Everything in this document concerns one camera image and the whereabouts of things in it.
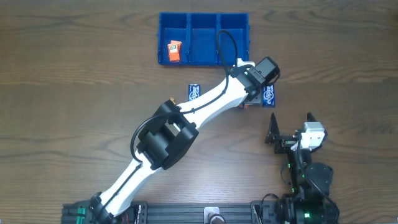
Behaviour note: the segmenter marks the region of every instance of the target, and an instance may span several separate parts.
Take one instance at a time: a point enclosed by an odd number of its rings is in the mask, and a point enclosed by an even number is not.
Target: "blue tray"
[[[161,12],[157,59],[161,65],[222,65],[216,47],[220,29],[232,34],[238,46],[238,57],[249,60],[249,14]],[[228,65],[234,63],[235,49],[226,34],[220,34],[220,47]],[[167,44],[182,42],[179,62],[169,61]]]

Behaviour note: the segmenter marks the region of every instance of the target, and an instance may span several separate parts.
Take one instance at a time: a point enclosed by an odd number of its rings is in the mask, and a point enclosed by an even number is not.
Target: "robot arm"
[[[231,75],[204,95],[177,106],[171,101],[163,103],[154,116],[172,115],[148,123],[138,135],[138,150],[132,152],[142,164],[133,160],[111,188],[91,198],[90,206],[97,222],[112,223],[114,217],[129,208],[134,196],[152,174],[170,168],[185,155],[203,124],[244,100],[252,100],[278,74],[277,64],[269,57],[256,67],[253,62],[238,60],[238,67],[231,69]],[[178,113],[190,111],[216,98],[224,90],[226,79],[228,87],[216,101],[194,113]],[[179,133],[174,135],[165,123],[173,124]]]

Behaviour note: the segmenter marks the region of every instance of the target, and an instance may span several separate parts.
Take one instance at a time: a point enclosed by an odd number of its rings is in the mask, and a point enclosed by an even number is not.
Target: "brown tabletop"
[[[311,111],[329,132],[313,160],[335,171],[341,223],[398,215],[397,1],[0,1],[0,220],[60,223],[62,203],[104,191],[131,161],[132,132],[221,67],[157,63],[160,11],[248,12],[250,59],[282,76],[274,109],[231,109],[136,200],[250,202],[290,189],[264,144]]]

